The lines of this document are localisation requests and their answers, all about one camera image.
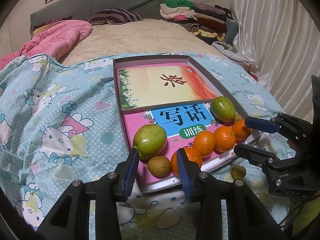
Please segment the light blue polka dot blanket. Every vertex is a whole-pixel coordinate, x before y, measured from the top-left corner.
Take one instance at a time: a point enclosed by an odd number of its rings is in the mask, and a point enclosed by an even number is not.
[[[249,115],[269,119],[282,111],[273,96],[239,65],[213,55],[180,54],[208,69]],[[97,180],[126,160],[112,63],[115,58],[140,55],[146,54],[100,57],[70,67],[45,54],[27,60],[21,56],[0,71],[0,186],[34,229],[72,180]],[[281,159],[294,153],[278,134],[264,134],[258,147]],[[275,220],[282,220],[289,203],[268,194],[260,168],[236,159],[213,174],[232,181],[230,171],[235,165],[246,168],[244,181]],[[118,206],[122,237],[195,239],[199,207],[199,203],[188,203],[181,190],[144,196],[135,185],[127,203]],[[90,239],[95,239],[94,210],[92,202]],[[224,216],[225,239],[226,219]]]

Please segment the headboard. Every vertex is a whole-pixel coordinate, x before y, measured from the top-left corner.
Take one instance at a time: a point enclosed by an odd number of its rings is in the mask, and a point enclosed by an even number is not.
[[[126,9],[142,18],[161,19],[160,4],[164,0],[59,0],[30,15],[30,33],[34,26],[72,15],[73,20],[88,21],[104,9]]]

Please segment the pink blanket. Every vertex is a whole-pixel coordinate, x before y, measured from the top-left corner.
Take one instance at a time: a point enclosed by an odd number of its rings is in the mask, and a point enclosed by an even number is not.
[[[64,20],[59,24],[35,35],[31,41],[22,45],[22,49],[8,54],[0,59],[0,70],[3,69],[14,58],[26,54],[27,58],[45,53],[61,59],[70,48],[84,40],[92,31],[90,23],[79,20]]]

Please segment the white curtain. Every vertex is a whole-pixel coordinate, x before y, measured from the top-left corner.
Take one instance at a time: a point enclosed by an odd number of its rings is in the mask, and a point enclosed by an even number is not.
[[[312,121],[311,75],[320,75],[320,33],[298,0],[232,0],[234,47],[286,113]]]

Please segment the beige blanket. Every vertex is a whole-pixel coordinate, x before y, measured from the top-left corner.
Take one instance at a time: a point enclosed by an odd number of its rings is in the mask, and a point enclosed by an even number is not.
[[[123,25],[96,25],[92,33],[60,60],[65,66],[96,57],[139,52],[196,52],[224,57],[183,27],[145,19]]]

